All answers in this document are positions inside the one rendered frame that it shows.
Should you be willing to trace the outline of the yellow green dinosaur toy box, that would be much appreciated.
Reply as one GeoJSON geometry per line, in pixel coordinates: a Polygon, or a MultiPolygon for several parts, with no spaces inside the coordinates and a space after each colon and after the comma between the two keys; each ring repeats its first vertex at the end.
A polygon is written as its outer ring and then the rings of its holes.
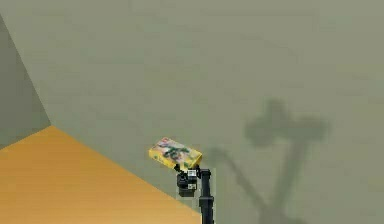
{"type": "Polygon", "coordinates": [[[176,165],[186,171],[199,165],[202,153],[194,148],[181,144],[171,138],[164,137],[148,150],[149,157],[174,169],[176,165]]]}

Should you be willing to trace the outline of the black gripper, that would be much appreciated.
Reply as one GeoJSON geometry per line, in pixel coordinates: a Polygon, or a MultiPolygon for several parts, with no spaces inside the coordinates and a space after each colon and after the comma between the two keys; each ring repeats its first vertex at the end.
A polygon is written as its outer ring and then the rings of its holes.
{"type": "Polygon", "coordinates": [[[193,197],[197,189],[197,170],[187,169],[183,171],[179,164],[176,164],[174,170],[178,172],[176,176],[176,185],[180,197],[193,197]]]}

